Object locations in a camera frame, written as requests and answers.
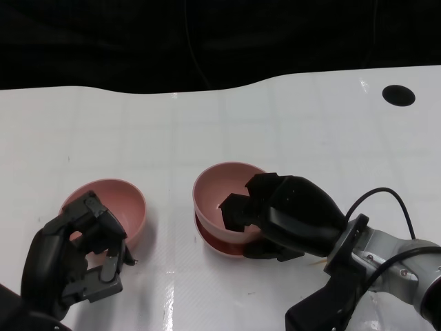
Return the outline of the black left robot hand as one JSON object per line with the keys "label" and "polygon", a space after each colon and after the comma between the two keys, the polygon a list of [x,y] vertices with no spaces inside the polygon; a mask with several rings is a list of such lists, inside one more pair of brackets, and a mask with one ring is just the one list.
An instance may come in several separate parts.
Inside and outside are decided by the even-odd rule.
{"label": "black left robot hand", "polygon": [[136,264],[126,238],[95,192],[86,192],[35,234],[21,297],[37,311],[62,320],[76,303],[120,293],[123,266]]}

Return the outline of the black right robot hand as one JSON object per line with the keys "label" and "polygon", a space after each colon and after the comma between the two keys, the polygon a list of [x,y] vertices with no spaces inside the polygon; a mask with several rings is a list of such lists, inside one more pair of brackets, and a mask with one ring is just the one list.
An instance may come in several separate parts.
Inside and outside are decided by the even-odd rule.
{"label": "black right robot hand", "polygon": [[248,259],[327,257],[347,227],[334,200],[304,177],[256,174],[245,187],[247,195],[231,193],[220,209],[228,230],[243,232],[251,225],[260,230],[259,239],[243,249]]}

